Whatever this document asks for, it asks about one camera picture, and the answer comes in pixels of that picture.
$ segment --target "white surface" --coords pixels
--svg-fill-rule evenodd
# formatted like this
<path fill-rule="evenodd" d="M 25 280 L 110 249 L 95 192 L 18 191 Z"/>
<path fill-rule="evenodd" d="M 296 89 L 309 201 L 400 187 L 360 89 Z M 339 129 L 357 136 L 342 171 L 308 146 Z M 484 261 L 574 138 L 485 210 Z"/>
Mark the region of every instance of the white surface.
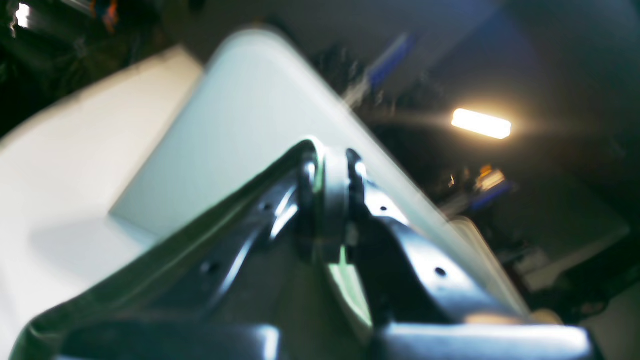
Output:
<path fill-rule="evenodd" d="M 202 68 L 181 49 L 35 115 L 0 142 L 0 359 L 22 327 L 147 250 L 109 208 Z"/>
<path fill-rule="evenodd" d="M 418 232 L 480 283 L 499 277 L 502 269 L 474 254 L 299 54 L 256 29 L 221 45 L 191 102 L 112 214 L 167 237 L 309 137 L 356 150 Z M 526 312 L 513 288 L 494 295 Z"/>

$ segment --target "fluorescent light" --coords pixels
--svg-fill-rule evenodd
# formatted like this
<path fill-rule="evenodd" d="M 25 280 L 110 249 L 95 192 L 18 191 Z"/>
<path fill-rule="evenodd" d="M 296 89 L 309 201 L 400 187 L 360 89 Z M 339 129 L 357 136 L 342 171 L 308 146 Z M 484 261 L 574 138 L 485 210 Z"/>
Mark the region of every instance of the fluorescent light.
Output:
<path fill-rule="evenodd" d="M 507 120 L 464 109 L 453 112 L 451 125 L 496 139 L 511 134 L 511 123 Z"/>
<path fill-rule="evenodd" d="M 27 4 L 19 4 L 18 11 L 15 12 L 15 18 L 18 20 L 18 26 L 22 28 L 29 27 L 29 14 L 31 13 L 31 8 Z"/>

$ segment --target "white plastic panel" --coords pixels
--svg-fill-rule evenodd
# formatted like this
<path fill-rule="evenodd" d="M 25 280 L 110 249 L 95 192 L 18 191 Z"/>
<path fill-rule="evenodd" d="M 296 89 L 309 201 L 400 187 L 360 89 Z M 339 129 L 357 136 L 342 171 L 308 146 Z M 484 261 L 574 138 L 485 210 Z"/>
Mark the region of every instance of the white plastic panel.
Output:
<path fill-rule="evenodd" d="M 202 67 L 175 48 L 74 94 L 0 142 L 0 359 L 35 316 L 147 251 L 107 216 Z"/>

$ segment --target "ceiling light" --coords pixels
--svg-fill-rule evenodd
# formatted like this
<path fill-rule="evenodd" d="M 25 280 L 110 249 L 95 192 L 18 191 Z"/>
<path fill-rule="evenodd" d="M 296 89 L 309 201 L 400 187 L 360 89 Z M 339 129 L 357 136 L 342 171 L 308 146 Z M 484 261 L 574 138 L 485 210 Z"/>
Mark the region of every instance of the ceiling light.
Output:
<path fill-rule="evenodd" d="M 464 109 L 453 112 L 451 125 L 496 139 L 511 134 L 511 123 L 507 120 Z"/>

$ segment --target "screw hole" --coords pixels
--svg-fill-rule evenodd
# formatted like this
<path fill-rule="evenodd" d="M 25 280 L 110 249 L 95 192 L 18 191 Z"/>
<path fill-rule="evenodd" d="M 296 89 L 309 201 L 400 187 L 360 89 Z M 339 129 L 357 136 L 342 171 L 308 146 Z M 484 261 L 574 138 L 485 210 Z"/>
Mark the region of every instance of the screw hole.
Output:
<path fill-rule="evenodd" d="M 220 264 L 205 261 L 204 263 L 202 263 L 202 265 L 200 265 L 200 272 L 206 275 L 211 275 L 214 272 L 218 271 L 219 268 Z"/>

